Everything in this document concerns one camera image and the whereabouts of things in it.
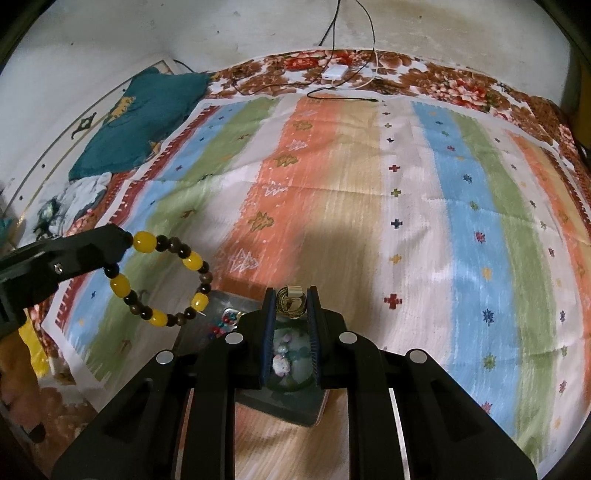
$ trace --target blue stripe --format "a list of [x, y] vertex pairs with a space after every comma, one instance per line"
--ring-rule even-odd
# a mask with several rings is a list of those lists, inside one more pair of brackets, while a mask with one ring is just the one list
[[[433, 149], [452, 242], [453, 331], [446, 369], [479, 404], [492, 404], [491, 416], [512, 436], [519, 380], [515, 360], [518, 330], [500, 216], [495, 212], [486, 174], [448, 111], [419, 102], [413, 102], [413, 106]], [[478, 210], [470, 202], [475, 202]], [[475, 232], [483, 233], [485, 242], [478, 242]], [[490, 280], [484, 278], [484, 268], [491, 269]], [[483, 311], [487, 309], [493, 313], [490, 324], [484, 321]], [[485, 368], [488, 355], [495, 358], [492, 369]]]
[[[181, 180], [191, 165], [201, 158], [207, 145], [245, 105], [246, 102], [221, 107], [194, 132], [191, 138], [173, 155], [160, 175], [148, 182], [145, 191], [140, 194], [141, 198], [136, 202], [133, 215], [124, 224], [126, 230], [137, 232], [146, 228], [148, 218], [153, 214], [158, 202], [174, 190], [176, 182]], [[119, 263], [121, 271], [124, 270], [127, 260], [133, 253], [132, 249], [126, 252], [123, 260]], [[82, 287], [83, 292], [77, 295], [76, 302], [70, 312], [70, 320], [64, 329], [65, 337], [72, 343], [80, 356], [84, 356], [87, 345], [96, 336], [99, 323], [105, 316], [105, 309], [113, 296], [109, 281], [101, 271], [89, 274], [86, 282]], [[79, 319], [83, 320], [82, 325], [79, 323]]]

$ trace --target beige stripe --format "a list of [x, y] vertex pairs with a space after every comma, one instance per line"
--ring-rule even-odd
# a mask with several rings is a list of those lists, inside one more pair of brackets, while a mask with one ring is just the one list
[[[289, 281], [316, 285], [324, 308], [343, 313], [349, 328], [370, 335], [372, 281], [382, 235], [382, 178], [377, 108], [346, 102], [330, 151], [325, 184], [303, 236], [299, 269]], [[347, 396], [331, 392], [320, 423], [292, 426], [257, 411], [241, 412], [236, 428], [236, 476], [240, 479], [348, 477]]]

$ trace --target white power adapter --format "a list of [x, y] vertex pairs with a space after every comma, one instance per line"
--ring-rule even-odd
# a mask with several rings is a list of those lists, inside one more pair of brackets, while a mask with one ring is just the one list
[[347, 73], [347, 70], [349, 70], [347, 65], [331, 65], [322, 72], [322, 78], [324, 80], [332, 80], [333, 82], [335, 80], [342, 80], [345, 76], [345, 73]]

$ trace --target orange stripe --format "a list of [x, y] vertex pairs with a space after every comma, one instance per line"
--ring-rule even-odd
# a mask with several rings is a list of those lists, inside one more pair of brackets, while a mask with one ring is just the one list
[[539, 184], [550, 199], [554, 217], [562, 227], [563, 238], [569, 252], [571, 266], [579, 291], [579, 299], [583, 310], [583, 338], [585, 351], [585, 399], [591, 401], [591, 242], [587, 229], [583, 224], [560, 175], [544, 154], [543, 150], [523, 137], [508, 132], [523, 153]]
[[[310, 98], [298, 101], [277, 149], [262, 162], [239, 220], [216, 254], [219, 290], [261, 299], [267, 286], [289, 283], [316, 203], [315, 187], [328, 172], [327, 146], [336, 138], [339, 105]], [[237, 265], [244, 264], [240, 257], [245, 255], [258, 267], [240, 269]]]

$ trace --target yellow bead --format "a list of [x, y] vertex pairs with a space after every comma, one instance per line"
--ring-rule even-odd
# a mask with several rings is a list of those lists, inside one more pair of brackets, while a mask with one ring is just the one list
[[183, 258], [183, 263], [189, 270], [197, 271], [203, 266], [203, 258], [197, 252], [191, 252], [187, 258]]
[[156, 237], [150, 232], [138, 232], [134, 235], [134, 248], [143, 254], [149, 254], [156, 248]]
[[111, 290], [113, 293], [117, 295], [120, 299], [129, 295], [131, 291], [131, 287], [129, 286], [129, 280], [127, 277], [120, 273], [115, 278], [111, 278]]
[[155, 327], [166, 327], [168, 319], [165, 313], [160, 310], [152, 309], [152, 318], [148, 321]]
[[209, 303], [209, 299], [207, 298], [207, 295], [205, 295], [201, 292], [198, 292], [195, 294], [195, 296], [191, 300], [191, 307], [193, 307], [198, 312], [202, 312], [203, 309], [205, 307], [207, 307], [208, 303]]

